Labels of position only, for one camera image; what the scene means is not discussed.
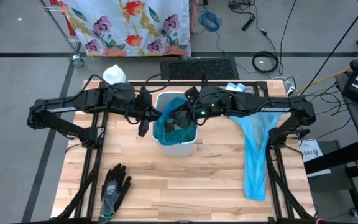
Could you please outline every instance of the white cloth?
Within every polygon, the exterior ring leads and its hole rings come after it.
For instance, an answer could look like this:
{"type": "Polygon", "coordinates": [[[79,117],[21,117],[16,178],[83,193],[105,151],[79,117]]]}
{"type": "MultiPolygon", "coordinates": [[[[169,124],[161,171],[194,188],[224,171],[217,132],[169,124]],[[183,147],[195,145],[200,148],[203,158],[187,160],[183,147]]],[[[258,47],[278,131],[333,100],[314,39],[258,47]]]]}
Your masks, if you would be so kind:
{"type": "Polygon", "coordinates": [[[189,0],[62,0],[88,56],[190,56],[189,0]]]}

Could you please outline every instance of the black glove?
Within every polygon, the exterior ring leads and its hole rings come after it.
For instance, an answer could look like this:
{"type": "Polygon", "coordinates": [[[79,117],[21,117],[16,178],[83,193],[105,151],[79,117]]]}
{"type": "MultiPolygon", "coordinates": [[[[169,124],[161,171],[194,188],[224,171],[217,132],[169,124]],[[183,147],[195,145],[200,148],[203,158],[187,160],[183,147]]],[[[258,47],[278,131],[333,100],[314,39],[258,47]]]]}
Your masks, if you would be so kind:
{"type": "Polygon", "coordinates": [[[131,185],[131,177],[127,177],[124,184],[126,166],[118,164],[113,170],[109,170],[102,186],[102,208],[98,223],[107,223],[115,216],[125,194],[131,185]]]}

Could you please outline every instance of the gray floor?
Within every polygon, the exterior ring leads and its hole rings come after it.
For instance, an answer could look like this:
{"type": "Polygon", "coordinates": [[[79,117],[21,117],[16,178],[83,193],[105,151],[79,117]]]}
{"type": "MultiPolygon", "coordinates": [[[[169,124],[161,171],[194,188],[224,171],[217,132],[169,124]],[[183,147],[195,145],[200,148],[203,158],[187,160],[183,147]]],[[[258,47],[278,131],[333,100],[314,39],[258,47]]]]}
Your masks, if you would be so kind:
{"type": "MultiPolygon", "coordinates": [[[[235,14],[226,7],[226,1],[209,0],[208,9],[222,19],[218,31],[221,34],[219,46],[227,52],[257,52],[272,50],[269,43],[257,32],[255,23],[247,32],[241,27],[248,20],[247,16],[235,14]]],[[[60,33],[38,1],[34,0],[0,0],[0,52],[70,52],[60,33]]],[[[283,27],[290,11],[292,1],[274,0],[257,1],[259,27],[268,32],[269,37],[279,48],[283,27]]],[[[330,52],[341,38],[347,27],[358,14],[356,0],[299,0],[293,11],[283,41],[283,52],[330,52]]],[[[358,37],[358,22],[344,39],[337,52],[358,52],[355,39],[358,37]]],[[[219,52],[216,48],[217,36],[204,32],[191,36],[193,52],[219,52]]],[[[286,77],[294,76],[298,87],[305,86],[324,62],[324,57],[284,57],[286,77]]],[[[338,72],[347,67],[352,57],[331,58],[320,78],[338,72]]],[[[76,68],[71,78],[68,95],[75,94],[81,82],[91,74],[101,74],[105,68],[118,64],[127,73],[129,79],[146,79],[160,72],[162,60],[175,58],[84,58],[85,66],[76,68]]],[[[264,65],[269,60],[262,58],[264,65]]],[[[250,57],[236,57],[236,62],[253,71],[250,57]]],[[[47,130],[33,131],[25,121],[30,107],[37,98],[58,97],[69,61],[65,57],[55,58],[0,58],[0,223],[15,223],[22,220],[23,212],[29,198],[35,173],[45,140],[47,130]]],[[[265,75],[248,74],[241,67],[240,78],[267,79],[265,75]]],[[[310,88],[307,93],[327,88],[333,84],[330,80],[310,88]]],[[[324,111],[333,105],[320,99],[313,101],[316,112],[324,111]]],[[[330,113],[318,116],[318,121],[310,127],[309,138],[315,138],[334,127],[325,124],[344,124],[348,112],[331,116],[330,113]]],[[[72,120],[72,114],[64,118],[72,120]]],[[[338,139],[342,146],[358,140],[352,123],[345,128],[329,134],[322,140],[338,139]]],[[[48,160],[37,204],[32,220],[49,218],[53,205],[60,170],[67,140],[56,136],[48,160]]],[[[319,208],[319,217],[329,218],[340,215],[350,208],[352,202],[347,192],[314,192],[313,198],[319,208]]],[[[334,220],[357,222],[358,219],[344,215],[334,220]]]]}

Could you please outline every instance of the blue plastic bag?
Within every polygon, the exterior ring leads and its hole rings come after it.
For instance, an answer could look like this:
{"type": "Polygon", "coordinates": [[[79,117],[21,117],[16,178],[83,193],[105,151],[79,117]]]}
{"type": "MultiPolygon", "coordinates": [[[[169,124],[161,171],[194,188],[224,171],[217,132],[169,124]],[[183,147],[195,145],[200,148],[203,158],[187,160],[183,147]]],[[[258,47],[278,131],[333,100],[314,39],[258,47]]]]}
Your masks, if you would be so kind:
{"type": "Polygon", "coordinates": [[[233,117],[246,136],[244,192],[248,199],[265,200],[266,145],[269,131],[283,113],[261,112],[243,118],[233,117]]]}
{"type": "Polygon", "coordinates": [[[168,103],[161,117],[158,119],[155,131],[156,137],[161,145],[171,146],[194,140],[197,131],[197,126],[194,122],[191,122],[188,129],[182,129],[172,123],[171,126],[174,127],[174,129],[169,132],[165,132],[165,125],[173,121],[169,118],[169,113],[179,108],[186,102],[187,100],[185,98],[174,98],[168,103]]]}

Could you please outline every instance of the butcher block tabletop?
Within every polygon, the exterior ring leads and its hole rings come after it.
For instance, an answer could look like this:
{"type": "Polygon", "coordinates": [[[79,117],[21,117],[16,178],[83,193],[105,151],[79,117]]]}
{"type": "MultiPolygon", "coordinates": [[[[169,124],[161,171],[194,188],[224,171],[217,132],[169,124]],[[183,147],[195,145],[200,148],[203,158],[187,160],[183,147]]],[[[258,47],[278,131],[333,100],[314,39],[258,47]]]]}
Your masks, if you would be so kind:
{"type": "MultiPolygon", "coordinates": [[[[281,80],[261,81],[267,82],[270,96],[285,96],[281,80]]],[[[88,89],[97,88],[99,84],[100,82],[92,81],[88,89]]],[[[148,90],[157,88],[161,86],[147,87],[148,90]]],[[[152,94],[153,103],[160,93],[184,92],[189,88],[190,86],[168,86],[152,94]]],[[[288,118],[288,115],[280,118],[278,126],[288,118]]],[[[76,112],[74,123],[90,127],[92,117],[92,114],[76,112]]],[[[210,118],[200,126],[194,150],[187,157],[166,156],[151,137],[152,124],[144,137],[137,135],[137,128],[138,125],[129,124],[123,116],[109,114],[93,220],[98,219],[101,186],[106,173],[118,163],[127,166],[127,175],[130,175],[132,180],[114,220],[238,222],[266,221],[267,217],[275,217],[269,178],[264,201],[249,200],[244,195],[245,136],[232,120],[225,117],[210,118]]],[[[70,141],[68,147],[78,143],[78,140],[70,141]]],[[[287,145],[299,149],[298,141],[295,139],[288,138],[287,145]]],[[[85,154],[86,149],[80,146],[67,152],[51,217],[61,213],[77,193],[85,154]]],[[[300,154],[283,148],[282,156],[289,189],[306,211],[313,215],[313,199],[300,154]]],[[[285,217],[285,201],[279,188],[278,193],[285,217]]],[[[88,197],[89,192],[84,196],[82,217],[86,215],[88,197]]]]}

